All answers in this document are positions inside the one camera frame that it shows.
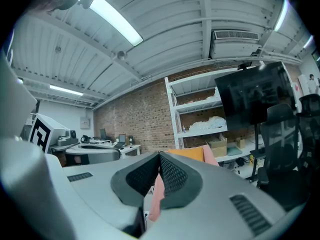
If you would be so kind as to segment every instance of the person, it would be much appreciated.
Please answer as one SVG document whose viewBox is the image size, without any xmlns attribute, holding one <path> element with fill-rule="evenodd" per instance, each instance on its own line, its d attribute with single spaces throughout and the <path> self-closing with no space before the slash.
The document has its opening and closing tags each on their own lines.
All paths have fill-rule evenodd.
<svg viewBox="0 0 320 240">
<path fill-rule="evenodd" d="M 311 94 L 319 94 L 319 81 L 313 74 L 310 74 L 309 91 Z"/>
</svg>

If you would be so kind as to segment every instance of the brick wall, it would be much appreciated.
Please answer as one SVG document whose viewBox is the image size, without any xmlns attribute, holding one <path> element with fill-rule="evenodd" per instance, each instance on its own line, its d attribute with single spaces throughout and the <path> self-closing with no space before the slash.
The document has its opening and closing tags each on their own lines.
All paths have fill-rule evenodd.
<svg viewBox="0 0 320 240">
<path fill-rule="evenodd" d="M 242 61 L 219 62 L 212 65 L 197 67 L 170 75 L 169 81 L 216 71 L 236 68 Z M 293 82 L 298 82 L 301 74 L 299 68 L 286 65 Z M 202 91 L 177 98 L 179 104 L 189 101 L 204 100 L 214 95 L 214 90 Z M 181 124 L 186 129 L 195 122 L 207 121 L 209 117 L 224 117 L 222 107 L 206 109 L 193 113 L 182 114 Z M 173 126 L 170 117 L 169 102 L 164 79 L 157 80 L 137 90 L 127 93 L 94 111 L 94 133 L 100 136 L 99 129 L 105 128 L 106 134 L 115 139 L 119 134 L 132 135 L 136 144 L 141 145 L 141 152 L 167 150 L 175 147 Z M 236 138 L 247 138 L 254 134 L 254 128 L 244 128 L 223 133 L 228 142 Z M 184 138 L 186 148 L 203 145 L 205 140 L 213 136 L 203 135 Z"/>
</svg>

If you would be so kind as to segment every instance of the computer monitor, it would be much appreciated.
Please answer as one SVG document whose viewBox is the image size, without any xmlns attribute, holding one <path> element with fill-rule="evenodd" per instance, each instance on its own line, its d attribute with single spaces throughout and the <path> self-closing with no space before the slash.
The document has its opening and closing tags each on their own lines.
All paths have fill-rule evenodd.
<svg viewBox="0 0 320 240">
<path fill-rule="evenodd" d="M 125 143 L 126 142 L 126 135 L 125 134 L 119 134 L 119 142 L 123 142 Z"/>
<path fill-rule="evenodd" d="M 239 70 L 215 79 L 228 130 L 267 121 L 267 109 L 287 103 L 296 109 L 294 91 L 282 62 Z"/>
<path fill-rule="evenodd" d="M 107 139 L 106 129 L 105 128 L 100 129 L 100 137 L 101 137 L 101 140 L 106 140 Z"/>
</svg>

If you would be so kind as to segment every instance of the white corrugated ceiling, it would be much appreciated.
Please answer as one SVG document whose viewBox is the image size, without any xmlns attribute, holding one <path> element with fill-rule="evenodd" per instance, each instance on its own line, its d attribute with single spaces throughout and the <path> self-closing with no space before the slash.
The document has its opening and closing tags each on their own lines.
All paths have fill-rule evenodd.
<svg viewBox="0 0 320 240">
<path fill-rule="evenodd" d="M 96 108 L 144 84 L 215 61 L 250 59 L 299 64 L 310 37 L 283 0 L 106 0 L 143 37 L 132 46 L 91 9 L 26 14 L 15 26 L 13 67 L 38 99 Z M 215 30 L 257 33 L 259 40 L 214 40 Z M 118 60 L 119 51 L 128 53 Z M 83 92 L 81 97 L 49 84 Z"/>
</svg>

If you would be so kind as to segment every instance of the pink cushion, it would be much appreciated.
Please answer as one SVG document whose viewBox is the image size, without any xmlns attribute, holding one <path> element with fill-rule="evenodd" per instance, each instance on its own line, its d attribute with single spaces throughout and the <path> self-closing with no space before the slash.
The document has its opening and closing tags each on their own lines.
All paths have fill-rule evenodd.
<svg viewBox="0 0 320 240">
<path fill-rule="evenodd" d="M 203 145 L 202 148 L 203 148 L 204 162 L 210 165 L 219 166 L 210 147 L 208 145 Z M 151 208 L 150 208 L 150 213 L 148 217 L 149 220 L 153 222 L 155 222 L 157 218 L 160 216 L 160 201 L 165 198 L 164 193 L 165 193 L 165 185 L 160 174 L 158 174 L 158 176 L 155 179 L 154 191 L 153 191 L 153 196 L 151 200 Z"/>
</svg>

